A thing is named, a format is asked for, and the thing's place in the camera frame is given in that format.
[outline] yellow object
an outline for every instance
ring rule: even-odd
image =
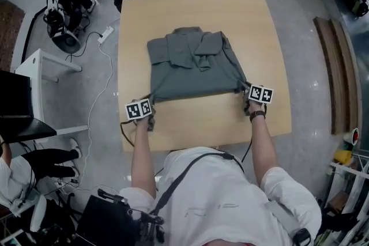
[[[334,154],[334,159],[344,165],[348,165],[350,163],[352,157],[351,151],[339,150]]]

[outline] wristwatch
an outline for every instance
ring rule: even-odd
[[[253,119],[254,119],[256,116],[264,116],[264,118],[265,118],[265,113],[264,113],[264,111],[255,111],[255,112],[252,112],[252,113],[250,114],[250,122],[252,122],[252,121],[253,121]]]

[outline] white cable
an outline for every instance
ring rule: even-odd
[[[80,185],[82,184],[83,178],[84,178],[84,176],[85,176],[85,170],[86,170],[86,166],[87,166],[87,159],[88,159],[88,157],[89,157],[89,155],[90,155],[90,150],[91,150],[91,145],[92,145],[92,139],[91,139],[91,128],[90,128],[91,112],[92,112],[93,107],[95,106],[95,104],[96,104],[96,102],[97,102],[97,99],[98,99],[98,98],[99,98],[99,97],[104,93],[104,91],[108,88],[109,80],[110,80],[110,78],[113,76],[113,66],[112,66],[112,64],[111,64],[111,57],[110,57],[108,54],[106,54],[105,52],[103,52],[103,51],[101,50],[101,43],[99,44],[99,51],[100,51],[103,55],[106,55],[106,56],[109,58],[110,68],[111,68],[111,74],[110,74],[110,76],[109,76],[108,80],[106,80],[105,88],[103,89],[103,91],[101,91],[101,92],[97,95],[97,97],[96,97],[95,101],[93,102],[93,104],[92,104],[92,106],[91,106],[90,112],[88,113],[87,126],[88,126],[88,138],[89,138],[89,140],[90,140],[90,144],[89,144],[89,146],[88,146],[87,156],[85,157],[85,166],[83,167],[83,172],[82,172],[81,181],[80,181],[80,184],[79,184],[78,186],[80,186]],[[74,189],[74,190],[72,190],[71,192],[69,192],[69,193],[64,193],[64,194],[69,195],[69,194],[71,194],[71,193],[73,193],[73,192],[75,192],[75,191],[78,191],[78,189]]]
[[[90,189],[80,189],[80,188],[76,188],[73,192],[75,192],[75,191],[92,191],[93,189],[98,188],[98,187],[106,187],[106,188],[109,188],[109,189],[113,190],[113,191],[114,191],[114,192],[116,192],[117,194],[119,194],[119,192],[118,192],[116,189],[111,188],[111,187],[109,187],[109,186],[106,186],[105,184],[99,184],[98,186],[94,186],[93,188],[90,188]],[[65,195],[69,195],[69,194],[70,194],[70,193],[65,193],[65,192],[64,192],[64,190],[63,190],[63,188],[60,188],[59,190],[60,190],[63,194],[65,194]]]
[[[76,235],[79,237],[79,238],[82,238],[83,240],[85,240],[86,242],[90,243],[91,245],[93,246],[96,246],[94,243],[91,243],[90,241],[86,240],[85,238],[83,238],[82,236],[80,236],[79,234],[76,233]]]

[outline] black strap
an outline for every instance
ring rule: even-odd
[[[252,112],[250,114],[250,122],[253,122],[253,119],[256,117],[256,116],[264,116],[264,119],[265,119],[265,112],[264,111],[255,111],[255,112]]]
[[[227,152],[224,152],[224,153],[205,153],[203,155],[200,155],[197,158],[193,159],[192,162],[189,163],[189,165],[186,167],[186,169],[171,183],[169,188],[160,197],[155,209],[152,210],[150,212],[150,214],[153,214],[153,215],[158,215],[159,214],[160,209],[162,209],[168,203],[170,197],[172,197],[173,192],[175,191],[177,186],[180,184],[180,182],[185,178],[187,172],[190,170],[192,165],[194,165],[197,161],[199,161],[200,159],[202,159],[206,156],[220,156],[220,157],[222,157],[223,159],[226,159],[226,160],[234,160],[234,161],[236,161],[238,166],[240,166],[242,172],[244,173],[244,170],[243,170],[243,167],[242,167],[241,163],[235,158],[235,156],[233,156],[233,155],[231,155]]]

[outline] white shoe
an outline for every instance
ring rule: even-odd
[[[92,2],[92,5],[91,7],[87,10],[88,13],[92,13],[93,9],[95,8],[96,6],[96,1],[95,0],[91,0]]]
[[[71,150],[75,150],[78,153],[78,158],[77,159],[82,158],[82,152],[81,152],[81,149],[78,145],[78,142],[74,138],[70,138],[69,141],[70,141],[70,145],[71,145]]]
[[[79,177],[80,173],[78,172],[77,168],[75,166],[73,166],[72,169],[74,171],[74,176],[72,176],[72,177]]]

